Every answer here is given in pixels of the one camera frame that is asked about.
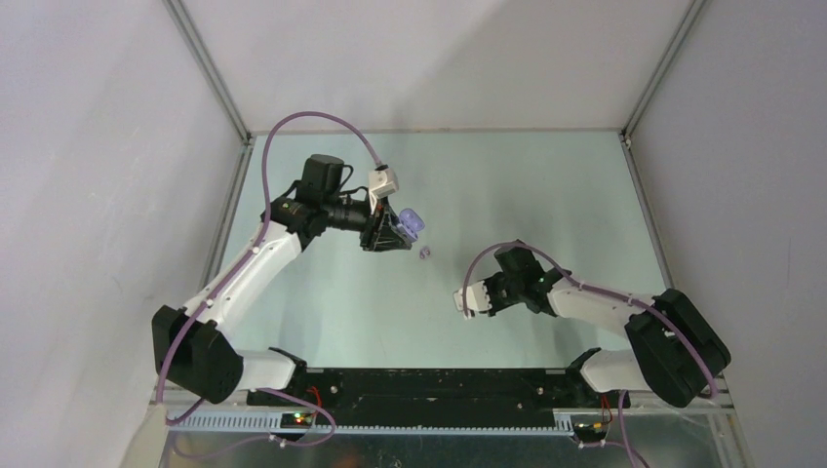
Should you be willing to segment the purple earbud charging case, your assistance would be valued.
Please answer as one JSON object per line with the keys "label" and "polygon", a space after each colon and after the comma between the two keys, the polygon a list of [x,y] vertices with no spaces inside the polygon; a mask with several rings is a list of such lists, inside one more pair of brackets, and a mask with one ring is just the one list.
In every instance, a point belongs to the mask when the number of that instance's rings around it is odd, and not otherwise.
{"label": "purple earbud charging case", "polygon": [[416,239],[418,234],[425,228],[424,220],[411,208],[401,210],[398,213],[398,220],[399,226],[412,239]]}

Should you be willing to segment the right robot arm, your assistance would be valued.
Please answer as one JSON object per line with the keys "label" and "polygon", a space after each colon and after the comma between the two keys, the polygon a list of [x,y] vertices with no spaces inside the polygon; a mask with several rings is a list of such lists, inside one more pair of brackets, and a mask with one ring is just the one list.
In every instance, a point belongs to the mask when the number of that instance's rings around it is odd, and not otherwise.
{"label": "right robot arm", "polygon": [[588,283],[520,240],[478,253],[453,300],[467,319],[523,305],[625,339],[625,349],[596,348],[573,363],[567,392],[582,408],[614,391],[648,391],[676,408],[711,400],[731,362],[727,346],[684,292],[632,293]]}

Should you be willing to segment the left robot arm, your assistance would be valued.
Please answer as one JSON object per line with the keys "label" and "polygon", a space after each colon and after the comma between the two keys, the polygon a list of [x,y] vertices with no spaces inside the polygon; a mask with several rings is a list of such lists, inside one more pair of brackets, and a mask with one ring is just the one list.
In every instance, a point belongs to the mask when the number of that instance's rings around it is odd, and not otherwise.
{"label": "left robot arm", "polygon": [[370,171],[362,200],[343,187],[352,172],[334,156],[310,156],[300,179],[267,205],[230,265],[181,307],[159,308],[151,331],[160,385],[171,381],[212,404],[237,390],[261,388],[285,406],[304,401],[308,380],[297,372],[301,359],[278,348],[238,350],[233,339],[266,287],[326,231],[357,233],[368,253],[412,248],[423,223],[415,212],[396,214],[390,206],[389,196],[399,189],[394,171],[386,165]]}

